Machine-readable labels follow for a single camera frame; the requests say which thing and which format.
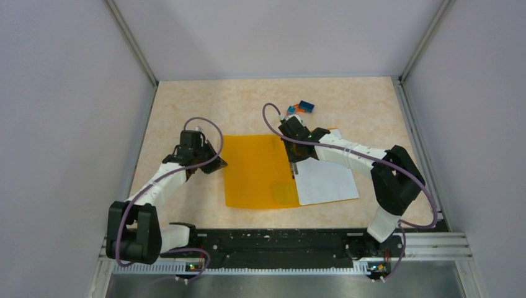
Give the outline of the orange plastic clip folder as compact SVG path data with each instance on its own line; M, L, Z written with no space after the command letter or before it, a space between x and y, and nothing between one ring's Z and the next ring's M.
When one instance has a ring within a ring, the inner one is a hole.
M225 201L241 209L288 209L299 205L292 164L276 135L226 135L222 158Z

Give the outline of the white paper sheets stack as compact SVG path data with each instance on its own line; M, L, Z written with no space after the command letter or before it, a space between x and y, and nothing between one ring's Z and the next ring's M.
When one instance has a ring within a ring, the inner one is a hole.
M355 200L359 192L351 169L308 158L292 164L299 205Z

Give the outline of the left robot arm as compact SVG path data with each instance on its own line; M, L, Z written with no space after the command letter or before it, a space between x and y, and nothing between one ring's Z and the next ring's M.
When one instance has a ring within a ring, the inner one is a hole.
M197 171L210 174L227 166L209 140L198 130L184 130L180 143L161 162L154 176L125 201L113 202L108 211L107 257L128 263L153 264L175 248L183 256L196 254L195 226L172 223L161 228L158 209Z

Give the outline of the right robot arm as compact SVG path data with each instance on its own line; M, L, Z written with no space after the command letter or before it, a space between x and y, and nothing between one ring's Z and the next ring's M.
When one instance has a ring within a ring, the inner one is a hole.
M395 145L377 149L344 140L328 129L309 130L298 115L281 116L278 127L292 163L314 159L344 166L371 179L378 208L367 227L365 251L380 256L403 214L426 188L408 151Z

